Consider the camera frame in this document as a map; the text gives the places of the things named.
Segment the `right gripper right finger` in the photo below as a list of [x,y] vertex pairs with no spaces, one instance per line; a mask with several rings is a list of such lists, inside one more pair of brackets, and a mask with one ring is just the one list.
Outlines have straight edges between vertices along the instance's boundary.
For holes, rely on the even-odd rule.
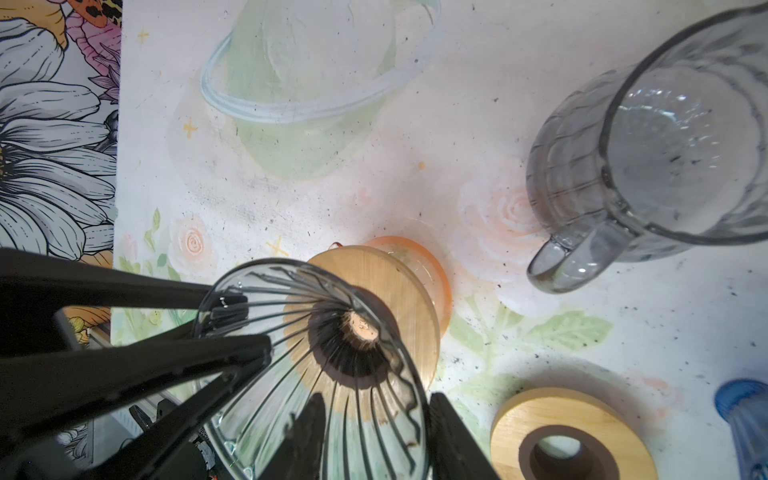
[[491,463],[443,393],[433,393],[430,397],[428,449],[433,479],[499,480]]

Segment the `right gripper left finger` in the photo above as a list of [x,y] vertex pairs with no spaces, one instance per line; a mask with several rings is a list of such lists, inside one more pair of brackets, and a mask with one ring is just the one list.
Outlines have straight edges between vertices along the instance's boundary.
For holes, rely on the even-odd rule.
[[301,413],[291,416],[284,439],[260,479],[319,479],[325,427],[324,398],[312,394]]

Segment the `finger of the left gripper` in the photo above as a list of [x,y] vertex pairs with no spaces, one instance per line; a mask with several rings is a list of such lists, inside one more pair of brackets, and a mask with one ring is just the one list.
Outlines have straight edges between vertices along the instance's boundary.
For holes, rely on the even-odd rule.
[[270,361],[265,335],[142,341],[1,362],[1,441],[26,444],[171,386],[212,376],[194,419],[210,417]]
[[188,443],[201,425],[221,410],[264,369],[255,360],[227,370],[160,420],[137,440],[81,479],[150,479]]

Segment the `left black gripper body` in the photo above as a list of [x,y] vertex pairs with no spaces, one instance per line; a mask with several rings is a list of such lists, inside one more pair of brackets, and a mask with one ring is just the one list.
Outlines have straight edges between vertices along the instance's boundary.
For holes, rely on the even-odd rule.
[[[77,347],[73,333],[66,327],[67,307],[194,309],[207,292],[208,287],[202,284],[159,280],[3,249],[1,362],[6,358],[85,350]],[[150,341],[185,339],[191,339],[191,331],[179,327]],[[1,441],[2,477],[81,479],[79,475],[86,471],[76,468],[56,441],[57,435],[66,429],[26,444]],[[150,479],[165,472],[185,445]]]

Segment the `clear grey glass dripper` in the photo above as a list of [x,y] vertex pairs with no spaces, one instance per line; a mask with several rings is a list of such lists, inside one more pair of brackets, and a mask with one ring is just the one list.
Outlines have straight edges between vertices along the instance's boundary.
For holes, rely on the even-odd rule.
[[267,366],[205,426],[231,477],[266,478],[313,397],[325,409],[319,478],[427,477],[423,383],[380,295],[305,262],[257,260],[214,284],[193,331],[271,343]]

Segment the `orange glass carafe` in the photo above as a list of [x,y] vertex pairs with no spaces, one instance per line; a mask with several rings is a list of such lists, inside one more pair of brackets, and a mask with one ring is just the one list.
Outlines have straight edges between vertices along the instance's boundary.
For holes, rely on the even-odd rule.
[[440,261],[420,243],[402,236],[380,236],[364,243],[406,265],[426,289],[438,317],[440,336],[450,325],[453,294],[450,280]]

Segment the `blue glass dripper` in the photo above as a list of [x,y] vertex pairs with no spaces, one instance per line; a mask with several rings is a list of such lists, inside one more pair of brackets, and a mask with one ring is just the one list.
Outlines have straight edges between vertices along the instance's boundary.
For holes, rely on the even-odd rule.
[[717,390],[714,404],[730,426],[740,478],[767,480],[767,384],[729,381]]

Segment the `grey glass pitcher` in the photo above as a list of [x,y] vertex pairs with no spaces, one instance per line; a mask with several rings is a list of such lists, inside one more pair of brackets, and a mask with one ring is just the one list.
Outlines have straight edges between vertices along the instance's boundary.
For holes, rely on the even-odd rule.
[[547,242],[527,276],[568,293],[615,262],[767,238],[767,7],[680,31],[567,97],[530,150]]

